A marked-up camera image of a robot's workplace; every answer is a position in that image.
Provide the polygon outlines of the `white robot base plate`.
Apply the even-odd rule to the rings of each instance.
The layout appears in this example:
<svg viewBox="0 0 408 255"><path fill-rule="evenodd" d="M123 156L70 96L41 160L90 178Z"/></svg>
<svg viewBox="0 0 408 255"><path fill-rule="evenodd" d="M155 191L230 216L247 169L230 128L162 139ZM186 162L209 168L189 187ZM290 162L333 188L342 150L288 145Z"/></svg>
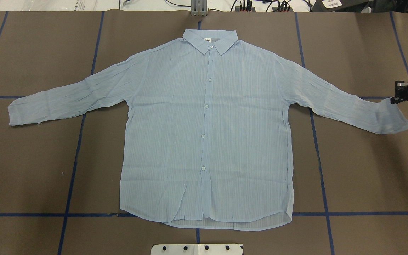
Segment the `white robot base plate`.
<svg viewBox="0 0 408 255"><path fill-rule="evenodd" d="M242 244L163 244L154 245L151 255L243 255Z"/></svg>

